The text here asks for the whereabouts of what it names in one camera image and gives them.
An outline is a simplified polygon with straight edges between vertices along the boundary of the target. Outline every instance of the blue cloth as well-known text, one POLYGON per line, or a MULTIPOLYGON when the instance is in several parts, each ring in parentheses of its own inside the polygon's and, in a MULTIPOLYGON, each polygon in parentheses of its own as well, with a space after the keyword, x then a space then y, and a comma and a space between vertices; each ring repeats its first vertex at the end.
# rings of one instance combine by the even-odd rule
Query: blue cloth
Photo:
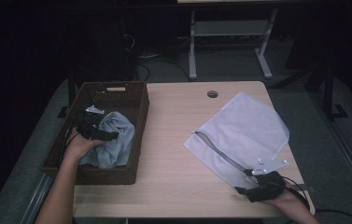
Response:
POLYGON ((120 133, 117 139, 108 141, 102 146, 93 148, 80 161, 101 169, 126 165, 134 138, 134 126, 120 112, 111 112, 99 124, 99 129, 107 132, 120 133))

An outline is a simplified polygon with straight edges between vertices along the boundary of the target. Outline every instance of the human hand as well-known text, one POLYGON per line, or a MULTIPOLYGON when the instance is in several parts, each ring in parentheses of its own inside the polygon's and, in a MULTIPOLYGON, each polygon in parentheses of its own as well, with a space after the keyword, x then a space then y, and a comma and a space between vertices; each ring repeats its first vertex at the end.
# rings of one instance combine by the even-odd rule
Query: human hand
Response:
MULTIPOLYGON (((293 189, 292 185, 286 181, 286 188, 293 189)), ((288 190, 284 190, 277 198, 263 201, 277 207, 286 217, 300 224, 317 224, 318 221, 306 208, 303 202, 288 190)))
POLYGON ((77 128, 73 128, 67 139, 67 149, 64 153, 64 159, 80 161, 92 148, 105 143, 106 141, 101 140, 88 140, 79 134, 77 128))

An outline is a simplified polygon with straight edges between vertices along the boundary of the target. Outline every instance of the gray carpet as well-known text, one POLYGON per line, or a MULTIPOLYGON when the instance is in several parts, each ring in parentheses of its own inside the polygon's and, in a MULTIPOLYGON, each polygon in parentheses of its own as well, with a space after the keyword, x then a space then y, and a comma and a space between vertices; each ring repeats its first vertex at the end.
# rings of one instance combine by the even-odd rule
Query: gray carpet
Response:
MULTIPOLYGON (((230 44, 216 52, 198 53, 198 78, 194 81, 258 80, 272 85, 295 72, 284 69, 292 41, 272 40, 265 56, 274 78, 265 79, 253 51, 257 43, 256 40, 240 40, 237 45, 230 44)), ((185 73, 188 72, 188 52, 185 49, 176 56, 162 56, 145 61, 143 65, 149 70, 147 82, 188 81, 185 73)), ((148 76, 145 67, 138 67, 140 79, 148 76)), ((321 92, 317 97, 305 91, 305 79, 303 77, 282 90, 269 90, 269 94, 275 109, 289 127, 289 144, 310 189, 315 208, 337 209, 352 214, 352 169, 331 130, 331 125, 336 125, 352 148, 352 95, 345 84, 335 81, 334 102, 344 107, 349 118, 337 119, 329 124, 319 108, 320 102, 317 102, 321 92)), ((45 180, 42 180, 38 169, 50 147, 50 139, 54 138, 61 125, 62 120, 57 115, 62 106, 67 104, 67 83, 64 82, 54 93, 0 194, 0 223, 28 223, 31 219, 26 214, 36 211, 30 204, 42 201, 45 192, 39 192, 44 190, 36 186, 45 180)), ((342 214, 318 213, 317 217, 321 223, 352 223, 352 218, 342 214)), ((287 222, 285 218, 263 221, 266 224, 287 222)), ((121 223, 122 220, 78 220, 78 223, 108 222, 121 223)))

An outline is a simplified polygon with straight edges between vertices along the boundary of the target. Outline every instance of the wicker basket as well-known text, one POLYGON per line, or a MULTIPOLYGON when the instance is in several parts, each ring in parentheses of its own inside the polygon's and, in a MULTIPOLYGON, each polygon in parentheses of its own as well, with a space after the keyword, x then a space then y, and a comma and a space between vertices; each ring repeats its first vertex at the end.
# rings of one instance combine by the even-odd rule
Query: wicker basket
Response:
POLYGON ((127 165, 111 169, 98 169, 90 165, 79 166, 77 185, 131 185, 135 183, 141 141, 146 126, 149 99, 145 82, 88 82, 84 83, 71 106, 41 170, 54 178, 62 155, 65 133, 78 118, 73 117, 83 109, 94 105, 108 114, 119 111, 134 125, 134 140, 127 165))

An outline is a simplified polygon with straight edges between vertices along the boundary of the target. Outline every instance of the wooden table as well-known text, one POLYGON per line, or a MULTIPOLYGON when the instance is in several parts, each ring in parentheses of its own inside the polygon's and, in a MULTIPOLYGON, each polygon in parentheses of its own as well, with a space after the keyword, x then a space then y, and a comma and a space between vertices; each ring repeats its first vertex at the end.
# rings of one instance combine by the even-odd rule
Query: wooden table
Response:
MULTIPOLYGON (((75 217, 279 217, 263 203, 251 203, 200 163, 184 146, 194 131, 237 92, 268 105, 261 82, 148 84, 150 100, 137 180, 130 186, 76 186, 75 217), (208 91, 217 91, 209 98, 208 91)), ((289 145, 279 156, 289 161, 281 175, 302 184, 289 145)))

